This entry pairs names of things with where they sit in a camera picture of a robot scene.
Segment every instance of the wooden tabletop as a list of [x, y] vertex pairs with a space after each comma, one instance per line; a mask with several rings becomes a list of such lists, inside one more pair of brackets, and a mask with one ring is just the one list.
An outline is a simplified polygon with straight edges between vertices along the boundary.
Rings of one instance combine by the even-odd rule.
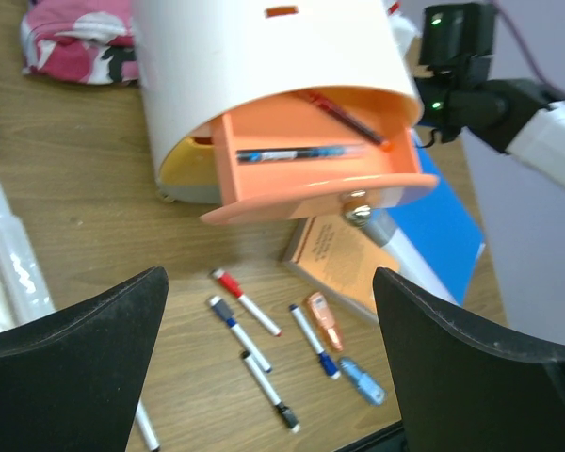
[[[0, 1], [0, 181], [24, 222], [58, 308], [164, 266], [171, 288], [143, 400], [163, 451], [331, 451], [399, 419], [380, 332], [334, 306], [346, 355], [389, 391], [372, 408], [344, 379], [327, 379], [289, 303], [313, 290], [280, 263], [293, 221], [214, 227], [214, 206], [155, 197], [139, 91], [80, 87], [21, 75], [24, 0]], [[460, 145], [433, 149], [479, 218]], [[206, 307], [222, 294], [210, 269], [231, 270], [281, 325], [270, 336], [237, 304], [238, 320], [271, 360], [271, 381], [301, 422], [291, 435], [238, 357], [240, 345]], [[483, 256], [466, 306], [504, 322]], [[133, 429], [128, 450], [145, 447]]]

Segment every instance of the white tube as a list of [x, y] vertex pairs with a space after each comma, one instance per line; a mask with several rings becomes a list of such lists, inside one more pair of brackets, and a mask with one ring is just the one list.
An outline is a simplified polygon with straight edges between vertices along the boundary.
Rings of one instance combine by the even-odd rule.
[[243, 330], [238, 323], [230, 327], [230, 329], [233, 331], [236, 339], [238, 339], [238, 342], [240, 342], [243, 347], [246, 348], [251, 355], [253, 355], [255, 361], [260, 364], [260, 367], [262, 367], [264, 372], [270, 372], [272, 370], [272, 366], [259, 348], [253, 343], [253, 341], [251, 341], [251, 338], [245, 333], [245, 330]]
[[243, 361], [249, 368], [250, 372], [253, 374], [259, 385], [262, 387], [264, 394], [266, 394], [267, 398], [272, 402], [272, 405], [278, 405], [281, 403], [281, 398], [268, 381], [266, 375], [260, 370], [257, 365], [257, 362], [253, 359], [253, 355], [250, 353], [246, 358], [243, 358]]
[[149, 414], [142, 404], [142, 400], [138, 401], [138, 406], [136, 408], [136, 422], [138, 428], [140, 428], [142, 438], [144, 439], [144, 442], [149, 450], [151, 452], [159, 450], [161, 445], [159, 444], [157, 435], [154, 432], [153, 425], [151, 424], [151, 420], [149, 419]]
[[291, 309], [291, 314], [297, 320], [299, 327], [301, 328], [301, 330], [305, 334], [305, 337], [308, 339], [308, 342], [316, 352], [316, 355], [322, 353], [324, 351], [324, 348], [320, 344], [320, 341], [318, 341], [318, 338], [316, 337], [314, 330], [312, 330], [312, 327], [310, 327], [308, 320], [303, 315], [301, 308], [299, 308], [298, 306], [293, 307]]
[[238, 298], [238, 301], [253, 315], [271, 334], [278, 336], [281, 329], [272, 321], [254, 302], [245, 294]]

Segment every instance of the pink cloth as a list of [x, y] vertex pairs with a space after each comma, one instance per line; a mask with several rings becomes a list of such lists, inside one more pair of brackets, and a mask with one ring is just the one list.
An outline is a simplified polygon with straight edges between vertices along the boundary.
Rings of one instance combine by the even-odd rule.
[[130, 0], [30, 0], [25, 73], [104, 85], [138, 79]]

